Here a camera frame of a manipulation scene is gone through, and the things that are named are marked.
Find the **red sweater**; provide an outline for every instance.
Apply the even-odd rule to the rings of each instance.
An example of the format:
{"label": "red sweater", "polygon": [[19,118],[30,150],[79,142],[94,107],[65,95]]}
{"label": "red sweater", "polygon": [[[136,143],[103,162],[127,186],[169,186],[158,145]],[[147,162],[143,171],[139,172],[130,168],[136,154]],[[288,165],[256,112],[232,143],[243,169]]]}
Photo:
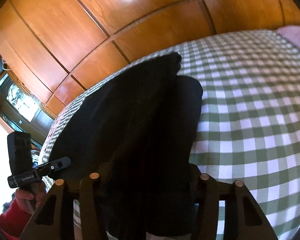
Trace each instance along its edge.
{"label": "red sweater", "polygon": [[21,210],[14,199],[10,208],[0,216],[0,228],[7,240],[18,240],[31,215]]}

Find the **silver bolt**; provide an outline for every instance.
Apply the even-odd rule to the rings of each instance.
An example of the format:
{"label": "silver bolt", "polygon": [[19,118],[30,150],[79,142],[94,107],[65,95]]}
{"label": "silver bolt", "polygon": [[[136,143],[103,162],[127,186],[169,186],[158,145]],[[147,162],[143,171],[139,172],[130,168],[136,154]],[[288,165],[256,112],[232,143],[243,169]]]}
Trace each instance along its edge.
{"label": "silver bolt", "polygon": [[56,182],[55,182],[55,184],[57,185],[57,186],[61,186],[62,184],[64,184],[64,180],[63,179],[57,179],[56,180]]}
{"label": "silver bolt", "polygon": [[210,178],[210,176],[207,173],[202,173],[200,175],[200,179],[202,179],[202,180],[208,180],[209,178]]}
{"label": "silver bolt", "polygon": [[100,176],[99,173],[96,173],[96,172],[90,174],[91,179],[97,179],[97,178],[99,178],[99,176]]}
{"label": "silver bolt", "polygon": [[234,182],[238,187],[242,187],[243,186],[243,182],[241,180],[236,180]]}

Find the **pink pillow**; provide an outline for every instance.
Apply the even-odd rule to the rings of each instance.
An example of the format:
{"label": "pink pillow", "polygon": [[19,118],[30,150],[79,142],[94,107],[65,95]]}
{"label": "pink pillow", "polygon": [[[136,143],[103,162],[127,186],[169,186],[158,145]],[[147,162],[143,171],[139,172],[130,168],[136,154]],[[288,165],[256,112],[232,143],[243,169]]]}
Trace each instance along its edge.
{"label": "pink pillow", "polygon": [[300,49],[300,26],[288,25],[277,29],[276,32]]}

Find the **folded black fabric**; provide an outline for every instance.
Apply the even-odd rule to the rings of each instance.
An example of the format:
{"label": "folded black fabric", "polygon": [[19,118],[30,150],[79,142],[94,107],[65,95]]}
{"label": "folded black fabric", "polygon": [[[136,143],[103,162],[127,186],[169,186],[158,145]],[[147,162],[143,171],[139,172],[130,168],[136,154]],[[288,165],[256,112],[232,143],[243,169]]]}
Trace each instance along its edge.
{"label": "folded black fabric", "polygon": [[110,163],[106,230],[119,240],[192,232],[189,154],[201,113],[202,87],[176,76],[172,53],[136,65],[88,96],[57,138],[49,161],[71,167],[53,179],[80,180]]}

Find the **green and white checkered fabric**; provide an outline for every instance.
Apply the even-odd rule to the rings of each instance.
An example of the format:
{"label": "green and white checkered fabric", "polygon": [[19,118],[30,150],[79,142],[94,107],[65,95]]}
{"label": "green and white checkered fabric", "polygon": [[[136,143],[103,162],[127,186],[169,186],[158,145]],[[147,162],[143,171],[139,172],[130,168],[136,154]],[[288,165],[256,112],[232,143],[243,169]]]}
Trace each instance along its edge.
{"label": "green and white checkered fabric", "polygon": [[[300,50],[270,30],[185,42],[110,75],[60,113],[43,145],[42,162],[89,94],[125,69],[172,51],[182,56],[178,74],[196,78],[204,91],[190,162],[219,181],[244,181],[279,239],[292,238],[300,227]],[[53,181],[44,180],[51,187]],[[224,206],[220,201],[217,239],[223,236]],[[79,217],[76,202],[78,225]]]}

